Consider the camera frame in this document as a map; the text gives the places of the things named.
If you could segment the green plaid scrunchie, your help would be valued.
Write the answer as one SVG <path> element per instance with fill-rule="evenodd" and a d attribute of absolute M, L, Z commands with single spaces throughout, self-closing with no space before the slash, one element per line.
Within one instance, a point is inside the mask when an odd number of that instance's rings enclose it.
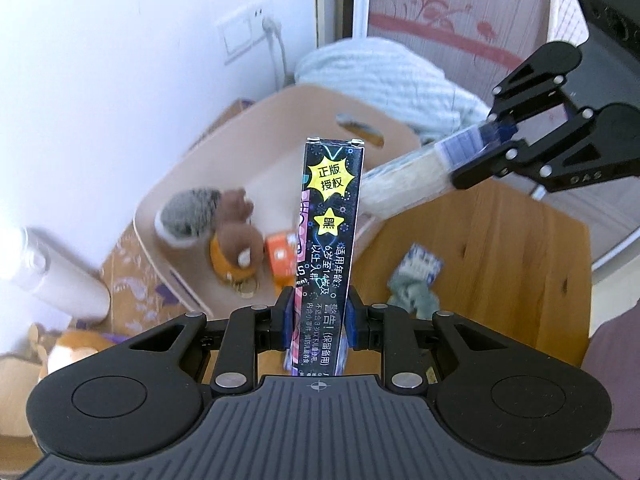
<path fill-rule="evenodd" d="M 439 310 L 439 299 L 426 281 L 395 273 L 387 287 L 390 290 L 387 303 L 415 315 L 418 320 L 430 320 Z"/>

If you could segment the brown bear keychain plush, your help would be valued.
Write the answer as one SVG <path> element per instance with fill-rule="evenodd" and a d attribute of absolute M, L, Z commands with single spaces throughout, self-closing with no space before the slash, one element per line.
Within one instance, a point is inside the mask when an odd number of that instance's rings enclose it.
<path fill-rule="evenodd" d="M 256 292 L 256 275 L 265 253 L 262 233 L 250 223 L 253 211 L 254 203 L 244 188 L 222 192 L 209 242 L 209 259 L 217 278 L 243 297 Z"/>

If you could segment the white paper roll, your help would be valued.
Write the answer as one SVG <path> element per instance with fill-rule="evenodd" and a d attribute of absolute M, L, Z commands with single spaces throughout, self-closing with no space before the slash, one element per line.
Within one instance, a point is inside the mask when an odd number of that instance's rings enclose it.
<path fill-rule="evenodd" d="M 17 230 L 14 247 L 9 272 L 12 284 L 76 320 L 99 323 L 107 317 L 110 293 L 92 274 L 31 229 Z"/>

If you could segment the white wall socket plate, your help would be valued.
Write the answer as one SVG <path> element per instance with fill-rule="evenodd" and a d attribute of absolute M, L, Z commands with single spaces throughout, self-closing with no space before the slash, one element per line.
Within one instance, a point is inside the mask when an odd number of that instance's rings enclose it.
<path fill-rule="evenodd" d="M 224 64 L 232 63 L 265 38 L 262 20 L 271 11 L 271 0 L 257 0 L 237 8 L 216 23 L 224 52 Z"/>

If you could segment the long black star box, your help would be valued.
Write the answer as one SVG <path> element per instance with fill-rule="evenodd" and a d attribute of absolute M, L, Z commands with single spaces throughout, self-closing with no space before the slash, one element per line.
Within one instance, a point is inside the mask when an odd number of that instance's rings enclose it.
<path fill-rule="evenodd" d="M 334 376 L 344 365 L 343 323 L 359 206 L 364 143 L 309 139 L 297 225 L 294 376 Z"/>

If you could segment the clear plastic packet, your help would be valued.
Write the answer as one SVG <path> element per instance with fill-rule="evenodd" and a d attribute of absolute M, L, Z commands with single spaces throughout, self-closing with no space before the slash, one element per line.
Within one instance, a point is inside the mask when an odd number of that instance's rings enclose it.
<path fill-rule="evenodd" d="M 481 122 L 366 172 L 359 211 L 382 220 L 451 192 L 451 174 L 512 139 L 518 127 Z"/>

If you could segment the orange small box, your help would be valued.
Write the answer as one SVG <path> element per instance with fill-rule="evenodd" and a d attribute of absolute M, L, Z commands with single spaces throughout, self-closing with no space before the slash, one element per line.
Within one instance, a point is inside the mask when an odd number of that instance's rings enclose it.
<path fill-rule="evenodd" d="M 297 235 L 293 231 L 274 233 L 265 239 L 266 255 L 273 283 L 278 287 L 295 285 Z"/>

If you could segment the grey hedgehog plush toy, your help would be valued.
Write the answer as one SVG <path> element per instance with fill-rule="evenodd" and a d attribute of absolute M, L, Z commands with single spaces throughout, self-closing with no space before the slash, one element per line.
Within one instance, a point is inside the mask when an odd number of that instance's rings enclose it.
<path fill-rule="evenodd" d="M 171 248 L 194 246 L 213 233 L 220 198 L 216 188 L 191 188 L 175 194 L 155 215 L 156 235 Z"/>

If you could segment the orange bear plush toy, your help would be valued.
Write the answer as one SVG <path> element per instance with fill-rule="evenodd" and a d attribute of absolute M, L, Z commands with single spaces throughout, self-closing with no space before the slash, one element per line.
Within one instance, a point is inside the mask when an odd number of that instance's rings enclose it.
<path fill-rule="evenodd" d="M 39 379 L 114 346 L 113 341 L 91 330 L 48 332 L 38 323 L 29 327 L 28 340 L 41 362 Z"/>

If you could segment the beige plastic storage basket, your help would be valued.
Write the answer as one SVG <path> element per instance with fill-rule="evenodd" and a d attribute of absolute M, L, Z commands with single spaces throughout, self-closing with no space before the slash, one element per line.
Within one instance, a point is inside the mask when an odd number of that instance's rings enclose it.
<path fill-rule="evenodd" d="M 158 212 L 177 193 L 191 188 L 245 188 L 254 203 L 250 220 L 262 234 L 292 229 L 302 189 L 304 144 L 309 138 L 352 139 L 341 126 L 342 119 L 380 136 L 378 142 L 366 145 L 367 169 L 420 146 L 408 126 L 380 110 L 302 84 L 252 105 L 215 129 L 146 194 L 134 214 L 134 230 L 157 274 L 188 310 L 228 318 L 234 309 L 248 304 L 273 304 L 277 294 L 269 266 L 258 273 L 255 295 L 245 298 L 216 277 L 206 240 L 186 249 L 169 247 L 155 232 Z"/>

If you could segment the floral patterned cloth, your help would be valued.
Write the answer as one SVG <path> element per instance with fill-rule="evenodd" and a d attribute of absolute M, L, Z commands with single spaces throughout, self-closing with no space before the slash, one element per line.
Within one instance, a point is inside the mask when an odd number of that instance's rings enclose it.
<path fill-rule="evenodd" d="M 134 336 L 188 312 L 146 258 L 132 224 L 102 264 L 101 278 L 111 295 L 110 312 L 96 326 L 101 332 Z"/>

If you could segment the blue white patterned box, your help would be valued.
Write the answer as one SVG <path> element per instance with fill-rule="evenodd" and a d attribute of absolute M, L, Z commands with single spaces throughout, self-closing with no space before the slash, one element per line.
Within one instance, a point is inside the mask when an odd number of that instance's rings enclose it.
<path fill-rule="evenodd" d="M 406 278 L 422 281 L 431 286 L 444 264 L 420 244 L 412 244 L 405 257 L 402 258 L 397 271 Z"/>

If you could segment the light green striped blanket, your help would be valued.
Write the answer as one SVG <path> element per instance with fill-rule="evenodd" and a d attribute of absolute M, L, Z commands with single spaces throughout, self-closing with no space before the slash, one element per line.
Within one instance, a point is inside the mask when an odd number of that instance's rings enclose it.
<path fill-rule="evenodd" d="M 296 84 L 343 93 L 407 125 L 423 144 L 484 122 L 489 107 L 443 70 L 384 38 L 343 39 L 305 55 Z"/>

